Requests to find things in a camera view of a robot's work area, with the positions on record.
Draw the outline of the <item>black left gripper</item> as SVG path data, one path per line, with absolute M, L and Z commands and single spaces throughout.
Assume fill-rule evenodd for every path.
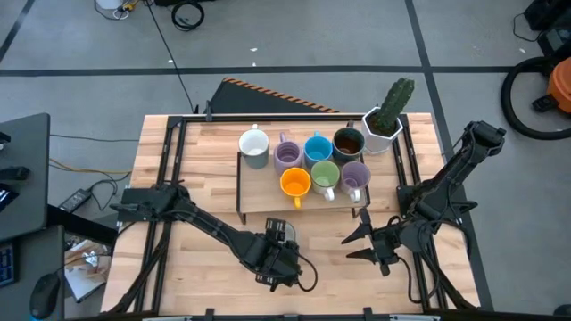
M 262 256 L 261 266 L 256 268 L 255 281 L 267 285 L 271 292 L 280 285 L 296 285 L 301 274 L 298 250 L 299 245 L 294 241 L 272 244 Z

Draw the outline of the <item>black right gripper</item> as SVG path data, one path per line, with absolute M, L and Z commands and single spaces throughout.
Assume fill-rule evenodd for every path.
M 341 244 L 351 243 L 368 235 L 372 247 L 351 252 L 346 255 L 346 258 L 365 259 L 372 264 L 378 263 L 382 276 L 389 276 L 389 266 L 399 261 L 395 250 L 401 246 L 399 238 L 401 218 L 392 216 L 386 226 L 380 228 L 371 226 L 371 218 L 366 208 L 360 209 L 360 218 L 361 223 L 341 241 Z

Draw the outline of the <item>purple and white striped mug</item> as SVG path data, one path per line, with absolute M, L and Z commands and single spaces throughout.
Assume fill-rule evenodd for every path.
M 370 179 L 370 170 L 362 162 L 350 161 L 341 168 L 341 189 L 353 203 L 358 203 L 364 198 Z

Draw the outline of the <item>light green mug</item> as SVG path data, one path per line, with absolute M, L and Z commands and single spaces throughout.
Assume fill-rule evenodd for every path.
M 320 160 L 310 170 L 312 189 L 332 202 L 335 199 L 335 188 L 340 180 L 340 169 L 330 160 Z

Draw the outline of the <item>yellow faceted mug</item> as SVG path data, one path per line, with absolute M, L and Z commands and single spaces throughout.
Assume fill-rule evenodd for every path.
M 294 200 L 294 208 L 302 207 L 302 198 L 311 188 L 310 174 L 302 168 L 290 168 L 280 177 L 280 188 L 283 193 Z

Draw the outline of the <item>dark speckled mug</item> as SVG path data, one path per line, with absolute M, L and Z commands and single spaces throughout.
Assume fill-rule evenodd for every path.
M 358 161 L 365 149 L 365 137 L 350 120 L 344 128 L 335 132 L 332 145 L 335 163 L 341 165 L 350 161 Z

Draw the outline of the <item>light blue mug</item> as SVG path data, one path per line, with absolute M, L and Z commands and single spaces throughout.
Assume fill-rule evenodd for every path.
M 318 131 L 308 138 L 303 145 L 304 164 L 311 169 L 319 161 L 327 161 L 333 153 L 331 141 Z

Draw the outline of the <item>mauve ribbed mug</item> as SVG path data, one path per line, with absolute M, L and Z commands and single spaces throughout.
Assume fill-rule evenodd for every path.
M 276 145 L 273 154 L 274 169 L 279 176 L 291 168 L 302 166 L 302 149 L 294 141 L 288 140 L 286 134 L 279 134 L 279 143 Z

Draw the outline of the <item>white and grey mug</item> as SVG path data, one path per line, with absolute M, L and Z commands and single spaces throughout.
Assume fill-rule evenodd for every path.
M 269 161 L 269 137 L 253 124 L 251 129 L 246 130 L 238 141 L 239 151 L 246 164 L 252 169 L 262 169 Z

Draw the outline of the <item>wooden shelf with black legs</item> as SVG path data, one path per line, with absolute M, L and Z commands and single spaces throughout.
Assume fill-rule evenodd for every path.
M 361 193 L 359 202 L 352 202 L 350 196 L 338 186 L 335 199 L 327 201 L 321 194 L 311 188 L 302 197 L 303 210 L 340 210 L 350 209 L 352 216 L 357 216 L 359 208 L 368 207 L 370 193 L 366 187 Z M 252 169 L 240 152 L 236 156 L 236 212 L 242 224 L 246 224 L 246 215 L 262 212 L 282 212 L 294 210 L 294 199 L 282 192 L 279 186 L 279 175 L 270 160 L 262 169 Z

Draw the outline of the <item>white hexagonal plant pot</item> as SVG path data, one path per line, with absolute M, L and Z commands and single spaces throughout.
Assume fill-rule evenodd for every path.
M 373 132 L 373 127 L 368 124 L 368 118 L 373 116 L 380 110 L 380 107 L 373 107 L 361 118 L 361 130 L 365 138 L 365 151 L 369 154 L 379 154 L 386 152 L 391 146 L 393 141 L 403 130 L 403 125 L 400 119 L 395 121 L 396 129 L 390 136 L 381 136 Z

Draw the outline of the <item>green cactus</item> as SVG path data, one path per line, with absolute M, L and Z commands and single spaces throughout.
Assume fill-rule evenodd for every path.
M 391 136 L 396 128 L 396 120 L 406 107 L 415 89 L 415 81 L 399 78 L 389 89 L 377 113 L 375 126 L 381 136 Z

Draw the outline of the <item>black ramp with orange stripes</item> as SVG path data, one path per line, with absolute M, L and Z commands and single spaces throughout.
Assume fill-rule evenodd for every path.
M 338 113 L 338 110 L 238 78 L 223 78 L 205 110 L 211 113 Z

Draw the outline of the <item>white paper sheet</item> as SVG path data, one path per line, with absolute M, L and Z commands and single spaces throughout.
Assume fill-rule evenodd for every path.
M 77 303 L 106 284 L 108 273 L 108 267 L 94 267 L 89 263 L 80 263 L 64 269 L 66 281 Z

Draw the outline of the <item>black desk leg bar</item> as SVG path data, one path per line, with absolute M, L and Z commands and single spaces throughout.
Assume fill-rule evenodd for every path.
M 106 245 L 114 245 L 118 235 L 115 229 L 52 205 L 47 205 L 46 224 L 48 226 L 63 226 L 68 234 L 81 236 Z

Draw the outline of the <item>black power adapter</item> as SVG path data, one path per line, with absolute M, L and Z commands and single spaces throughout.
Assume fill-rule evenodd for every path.
M 91 197 L 92 193 L 86 189 L 78 189 L 75 193 L 69 196 L 65 201 L 63 201 L 58 208 L 64 210 L 68 213 L 73 213 L 75 210 L 80 208 L 85 202 L 87 202 Z

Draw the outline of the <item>black computer mouse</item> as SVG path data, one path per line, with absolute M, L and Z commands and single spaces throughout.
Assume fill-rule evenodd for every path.
M 29 313 L 32 317 L 45 319 L 53 314 L 60 286 L 61 280 L 56 272 L 45 274 L 37 280 L 29 298 Z

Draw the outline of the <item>black desk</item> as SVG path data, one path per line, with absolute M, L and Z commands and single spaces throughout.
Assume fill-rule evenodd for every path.
M 46 225 L 50 116 L 46 113 L 0 123 L 10 140 L 0 149 L 0 169 L 26 167 L 25 181 L 0 181 L 20 195 L 0 212 L 0 242 Z
M 54 311 L 44 321 L 64 320 L 63 240 L 63 228 L 51 226 L 14 242 L 18 278 L 14 284 L 0 288 L 0 321 L 36 321 L 29 313 L 30 295 L 37 280 L 54 271 L 57 271 L 60 287 Z

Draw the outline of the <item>orange vacuum cleaner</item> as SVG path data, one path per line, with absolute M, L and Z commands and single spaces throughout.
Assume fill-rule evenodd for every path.
M 538 112 L 559 109 L 571 115 L 571 57 L 555 66 L 549 77 L 546 95 L 535 100 L 532 106 Z

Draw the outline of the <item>black keyboard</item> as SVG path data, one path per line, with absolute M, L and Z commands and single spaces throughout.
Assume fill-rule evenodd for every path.
M 18 279 L 18 259 L 13 243 L 0 243 L 0 288 Z

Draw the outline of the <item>black equipment box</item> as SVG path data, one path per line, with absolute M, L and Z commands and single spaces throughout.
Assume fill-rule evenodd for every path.
M 571 0 L 533 0 L 524 10 L 524 17 L 531 30 L 542 31 L 569 8 Z
M 555 27 L 546 30 L 539 36 L 537 42 L 546 57 L 571 56 L 571 28 Z

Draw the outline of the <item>black desk gadget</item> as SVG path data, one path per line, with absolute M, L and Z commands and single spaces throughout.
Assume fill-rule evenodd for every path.
M 26 167 L 8 167 L 0 169 L 0 181 L 25 181 L 29 177 L 30 170 Z

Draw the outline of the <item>small screen device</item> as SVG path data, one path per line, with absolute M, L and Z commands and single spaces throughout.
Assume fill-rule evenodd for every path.
M 0 212 L 5 210 L 19 195 L 9 185 L 0 184 Z

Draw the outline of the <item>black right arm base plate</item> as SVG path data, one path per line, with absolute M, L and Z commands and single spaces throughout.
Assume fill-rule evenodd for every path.
M 399 186 L 397 198 L 401 218 L 440 219 L 462 224 L 461 215 L 477 206 L 473 201 L 454 201 L 448 187 L 431 193 L 421 193 L 418 186 Z

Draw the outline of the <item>black aluminium table frame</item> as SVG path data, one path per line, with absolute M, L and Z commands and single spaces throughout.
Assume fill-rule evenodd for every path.
M 332 136 L 344 121 L 334 114 L 318 120 L 313 114 L 296 120 L 271 116 L 240 115 L 230 121 L 193 119 L 185 133 L 175 133 L 169 155 L 163 156 L 168 119 L 145 117 L 132 169 L 131 185 L 153 185 L 158 176 L 177 177 L 201 208 L 239 230 L 261 232 L 267 218 L 290 222 L 302 254 L 301 281 L 274 292 L 255 281 L 227 247 L 195 227 L 172 227 L 164 270 L 161 304 L 163 316 L 216 317 L 261 315 L 359 315 L 365 309 L 376 314 L 418 313 L 418 287 L 408 276 L 413 260 L 399 249 L 401 262 L 382 276 L 377 265 L 346 255 L 366 248 L 368 240 L 341 241 L 359 221 L 350 209 L 292 210 L 246 215 L 242 224 L 236 212 L 236 156 L 240 135 L 253 124 L 271 140 L 286 137 L 303 143 L 315 131 Z

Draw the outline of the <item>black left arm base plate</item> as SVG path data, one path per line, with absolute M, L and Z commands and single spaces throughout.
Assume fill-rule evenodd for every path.
M 161 214 L 171 210 L 178 193 L 173 186 L 165 185 L 151 188 L 129 188 L 119 203 L 110 207 L 117 211 L 120 221 L 156 221 Z

